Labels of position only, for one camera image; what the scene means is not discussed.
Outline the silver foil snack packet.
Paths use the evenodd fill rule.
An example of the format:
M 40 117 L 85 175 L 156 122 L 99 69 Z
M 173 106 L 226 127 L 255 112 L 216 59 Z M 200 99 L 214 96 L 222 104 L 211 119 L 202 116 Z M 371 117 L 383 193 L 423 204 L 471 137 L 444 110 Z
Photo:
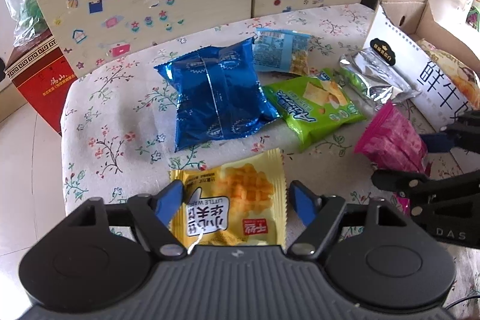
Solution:
M 387 103 L 400 104 L 420 94 L 413 83 L 395 70 L 393 61 L 389 53 L 379 54 L 366 48 L 341 56 L 338 73 L 366 103 L 379 110 Z

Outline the clear plastic bag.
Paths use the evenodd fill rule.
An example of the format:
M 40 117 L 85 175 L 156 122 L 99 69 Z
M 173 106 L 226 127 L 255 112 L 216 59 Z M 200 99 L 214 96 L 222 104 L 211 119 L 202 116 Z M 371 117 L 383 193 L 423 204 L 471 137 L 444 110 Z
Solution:
M 48 29 L 37 0 L 5 0 L 10 17 L 16 22 L 13 46 L 26 45 Z

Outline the dark blue foil snack packet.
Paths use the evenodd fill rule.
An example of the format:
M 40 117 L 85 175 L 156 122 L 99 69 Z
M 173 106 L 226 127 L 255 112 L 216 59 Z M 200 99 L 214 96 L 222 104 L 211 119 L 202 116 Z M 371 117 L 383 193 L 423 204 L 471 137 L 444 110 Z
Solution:
M 255 71 L 253 43 L 203 47 L 155 67 L 177 92 L 176 152 L 249 137 L 280 118 Z

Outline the light blue cracker packet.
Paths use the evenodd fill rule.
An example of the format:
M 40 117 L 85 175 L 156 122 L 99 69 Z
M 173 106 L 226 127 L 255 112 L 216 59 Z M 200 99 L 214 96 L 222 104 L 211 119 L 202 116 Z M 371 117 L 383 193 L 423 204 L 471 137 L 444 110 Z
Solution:
M 256 29 L 253 63 L 257 72 L 309 75 L 309 46 L 312 36 L 290 30 Z

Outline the pink snack packet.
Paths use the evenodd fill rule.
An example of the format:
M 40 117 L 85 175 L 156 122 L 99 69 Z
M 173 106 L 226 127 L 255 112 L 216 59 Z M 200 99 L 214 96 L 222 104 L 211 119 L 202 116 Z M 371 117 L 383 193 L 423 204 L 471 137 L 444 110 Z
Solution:
M 354 148 L 377 168 L 430 175 L 427 148 L 411 122 L 389 101 L 373 117 Z

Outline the yellow waffle snack packet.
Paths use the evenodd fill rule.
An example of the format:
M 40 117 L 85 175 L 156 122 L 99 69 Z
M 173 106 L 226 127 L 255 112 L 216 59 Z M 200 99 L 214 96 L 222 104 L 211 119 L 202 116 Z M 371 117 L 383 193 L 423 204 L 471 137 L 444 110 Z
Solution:
M 287 183 L 280 149 L 206 171 L 172 170 L 184 185 L 170 231 L 186 247 L 286 243 Z

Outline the green cracker snack packet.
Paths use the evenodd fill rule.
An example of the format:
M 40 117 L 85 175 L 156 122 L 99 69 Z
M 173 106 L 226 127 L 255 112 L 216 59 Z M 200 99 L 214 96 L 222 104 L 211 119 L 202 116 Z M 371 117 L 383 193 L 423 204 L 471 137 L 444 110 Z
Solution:
M 263 87 L 304 151 L 346 124 L 366 119 L 334 79 L 334 70 L 323 68 L 314 76 L 298 76 Z

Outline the cardboard milk box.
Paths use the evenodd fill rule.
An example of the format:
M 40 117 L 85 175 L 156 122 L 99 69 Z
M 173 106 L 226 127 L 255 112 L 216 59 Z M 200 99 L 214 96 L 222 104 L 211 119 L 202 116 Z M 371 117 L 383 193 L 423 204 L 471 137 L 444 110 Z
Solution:
M 433 15 L 428 0 L 378 0 L 364 47 L 375 39 L 390 46 L 394 69 L 420 92 L 412 103 L 439 131 L 471 106 L 417 42 L 424 39 L 479 72 L 479 32 L 466 24 L 438 23 Z

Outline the cream bread snack packet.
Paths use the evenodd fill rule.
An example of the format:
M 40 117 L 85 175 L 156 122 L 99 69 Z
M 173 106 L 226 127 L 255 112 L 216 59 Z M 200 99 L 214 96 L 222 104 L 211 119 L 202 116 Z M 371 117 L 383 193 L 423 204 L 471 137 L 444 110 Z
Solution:
M 455 87 L 465 96 L 474 110 L 479 109 L 479 76 L 465 63 L 452 54 L 435 47 L 425 39 L 418 40 L 417 45 L 436 63 L 440 70 L 450 79 Z

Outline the floral tablecloth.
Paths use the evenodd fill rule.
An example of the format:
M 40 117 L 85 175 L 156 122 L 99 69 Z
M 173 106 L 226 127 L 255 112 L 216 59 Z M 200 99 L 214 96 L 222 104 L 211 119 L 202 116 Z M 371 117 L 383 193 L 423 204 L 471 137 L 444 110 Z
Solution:
M 66 210 L 94 196 L 108 204 L 124 203 L 138 193 L 158 192 L 172 170 L 208 170 L 270 149 L 281 150 L 287 181 L 298 179 L 317 194 L 356 204 L 379 196 L 370 179 L 374 165 L 354 151 L 366 122 L 344 125 L 305 150 L 282 120 L 247 138 L 174 149 L 177 95 L 156 67 L 205 46 L 233 45 L 259 28 L 311 35 L 313 74 L 336 67 L 343 54 L 357 52 L 375 36 L 390 37 L 402 49 L 426 40 L 467 70 L 479 69 L 479 34 L 462 27 L 466 38 L 459 39 L 433 19 L 424 0 L 382 0 L 377 11 L 352 4 L 245 19 L 99 61 L 70 87 L 61 119 Z

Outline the red gift box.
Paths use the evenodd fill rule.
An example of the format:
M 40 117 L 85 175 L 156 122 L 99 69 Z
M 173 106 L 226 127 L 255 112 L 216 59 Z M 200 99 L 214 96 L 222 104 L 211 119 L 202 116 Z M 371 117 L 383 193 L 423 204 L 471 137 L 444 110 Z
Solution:
M 60 133 L 64 104 L 77 76 L 51 31 L 13 48 L 6 74 L 38 115 Z

